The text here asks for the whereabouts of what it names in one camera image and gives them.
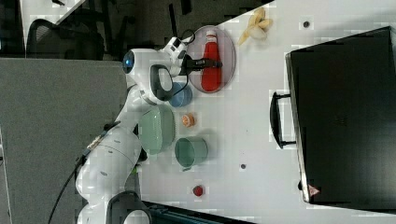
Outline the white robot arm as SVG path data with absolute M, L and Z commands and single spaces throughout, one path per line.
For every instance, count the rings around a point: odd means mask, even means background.
M 122 60 L 129 89 L 125 105 L 114 121 L 84 148 L 70 175 L 86 204 L 76 224 L 151 224 L 149 209 L 125 183 L 144 148 L 134 133 L 139 120 L 152 107 L 160 107 L 178 94 L 173 79 L 193 71 L 221 68 L 219 57 L 193 59 L 189 44 L 174 36 L 162 49 L 130 49 Z

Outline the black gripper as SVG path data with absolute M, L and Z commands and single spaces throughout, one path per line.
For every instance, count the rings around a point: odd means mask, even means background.
M 186 55 L 183 59 L 180 75 L 187 76 L 192 71 L 200 71 L 203 68 L 221 68 L 222 62 L 220 61 L 213 61 L 213 60 L 205 60 L 205 59 L 198 59 L 194 60 L 190 55 Z

